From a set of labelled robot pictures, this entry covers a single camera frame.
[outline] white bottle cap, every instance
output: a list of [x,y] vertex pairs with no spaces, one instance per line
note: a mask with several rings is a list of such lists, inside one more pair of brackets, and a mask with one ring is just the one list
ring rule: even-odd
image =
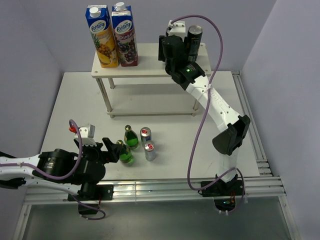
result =
[[91,7],[89,12],[90,12],[90,16],[93,18],[100,17],[100,15],[101,15],[101,11],[99,11],[99,8],[97,8],[95,6]]
[[116,6],[116,9],[117,9],[117,10],[125,10],[125,9],[126,9],[125,3],[122,2],[122,1],[116,3],[115,6]]

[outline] silver can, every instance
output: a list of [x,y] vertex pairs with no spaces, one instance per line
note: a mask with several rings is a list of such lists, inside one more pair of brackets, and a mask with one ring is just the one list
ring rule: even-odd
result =
[[140,130],[140,137],[141,137],[141,144],[142,146],[145,145],[146,141],[151,140],[151,130],[148,127],[143,127]]
[[153,161],[156,158],[155,143],[153,141],[146,141],[143,145],[145,159],[149,162]]

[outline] gray floor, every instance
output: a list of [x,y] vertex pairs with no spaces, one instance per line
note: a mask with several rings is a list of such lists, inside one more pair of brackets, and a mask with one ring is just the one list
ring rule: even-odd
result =
[[85,221],[76,205],[31,208],[24,240],[287,240],[281,206],[275,198],[249,198],[229,216],[213,201],[105,203],[107,218]]

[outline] black can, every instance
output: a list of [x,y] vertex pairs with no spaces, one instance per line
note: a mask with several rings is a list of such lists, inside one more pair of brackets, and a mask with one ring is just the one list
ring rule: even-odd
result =
[[186,52],[190,62],[195,62],[197,60],[202,33],[202,27],[199,25],[192,25],[188,29]]

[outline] cable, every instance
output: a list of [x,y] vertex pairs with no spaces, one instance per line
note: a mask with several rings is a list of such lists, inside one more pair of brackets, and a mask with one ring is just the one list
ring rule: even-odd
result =
[[[217,70],[220,66],[220,63],[221,63],[221,60],[222,60],[222,55],[223,55],[223,51],[224,51],[224,44],[223,44],[223,39],[222,39],[222,35],[220,33],[220,30],[218,29],[217,25],[215,25],[215,23],[213,21],[211,21],[209,18],[205,17],[205,16],[202,16],[202,15],[198,15],[198,14],[191,14],[191,15],[185,15],[185,16],[181,16],[181,17],[178,17],[174,20],[171,21],[171,24],[174,24],[175,22],[177,21],[180,21],[182,19],[188,19],[188,18],[200,18],[200,19],[204,19],[206,20],[207,22],[209,22],[213,27],[214,29],[216,30],[216,33],[218,34],[219,36],[219,40],[220,40],[220,54],[219,54],[219,59],[218,59],[218,62],[213,70],[213,73],[212,75],[210,76],[210,79],[209,79],[209,82],[208,84],[211,85],[213,79],[214,79],[214,76],[216,75],[217,73]],[[203,114],[203,117],[202,117],[202,120],[201,120],[201,123],[200,123],[200,126],[196,132],[196,135],[195,135],[195,138],[194,138],[194,142],[193,142],[193,146],[192,146],[192,151],[191,151],[191,154],[190,154],[190,159],[189,159],[189,164],[188,164],[188,170],[187,170],[187,182],[188,182],[188,185],[189,187],[192,189],[192,190],[195,190],[195,191],[201,191],[201,190],[204,190],[206,188],[209,188],[211,187],[213,184],[215,184],[218,180],[220,180],[223,176],[225,176],[226,174],[228,174],[229,172],[233,171],[233,170],[237,170],[240,175],[241,175],[241,179],[242,179],[242,196],[241,196],[241,200],[240,200],[240,203],[242,203],[242,200],[244,198],[244,195],[245,195],[245,185],[244,185],[244,177],[241,173],[241,171],[238,169],[238,168],[235,168],[235,167],[232,167],[230,168],[229,170],[227,170],[226,172],[224,172],[223,174],[221,174],[219,177],[217,177],[214,181],[212,181],[211,183],[207,184],[206,186],[203,186],[203,187],[193,187],[192,184],[191,184],[191,179],[190,179],[190,173],[191,173],[191,167],[192,167],[192,161],[194,159],[194,154],[195,154],[195,151],[196,151],[196,147],[197,147],[197,143],[198,143],[198,139],[199,139],[199,136],[200,136],[200,133],[201,133],[201,130],[202,130],[202,127],[205,123],[205,120],[206,120],[206,117],[208,115],[208,111],[209,111],[209,107],[210,107],[210,102],[211,102],[211,89],[209,88],[208,91],[207,91],[207,96],[208,96],[208,100],[207,100],[207,103],[206,103],[206,107],[205,107],[205,111],[204,111],[204,114]]]
[[82,218],[87,219],[87,220],[95,221],[95,220],[102,220],[102,219],[104,219],[104,218],[106,217],[105,211],[103,211],[103,210],[101,210],[101,209],[99,209],[99,208],[93,207],[93,206],[86,205],[86,204],[80,202],[74,195],[71,195],[71,196],[72,196],[72,198],[73,198],[79,205],[81,205],[81,206],[83,206],[83,207],[85,207],[85,208],[87,208],[87,209],[91,209],[91,210],[98,211],[98,212],[100,212],[100,213],[103,214],[103,216],[97,217],[97,218],[87,217],[87,216],[81,215]]
[[78,158],[77,158],[73,168],[66,175],[64,175],[64,176],[52,176],[52,175],[42,171],[41,169],[37,168],[36,166],[34,166],[32,164],[24,163],[24,162],[22,162],[22,163],[19,163],[19,162],[17,162],[17,163],[0,163],[0,167],[9,167],[9,166],[17,166],[17,165],[26,166],[26,167],[30,167],[30,168],[36,170],[38,173],[40,173],[44,177],[46,177],[48,179],[53,179],[53,180],[63,180],[63,179],[66,179],[66,178],[70,177],[75,172],[75,170],[77,169],[77,167],[80,164],[80,161],[81,161],[81,158],[82,158],[83,146],[82,146],[82,138],[81,138],[81,134],[80,134],[80,131],[79,131],[79,127],[77,126],[76,122],[73,121],[72,119],[70,119],[69,120],[69,125],[70,125],[70,127],[74,127],[75,128],[76,133],[78,135],[78,138],[79,138],[79,154],[78,154]]

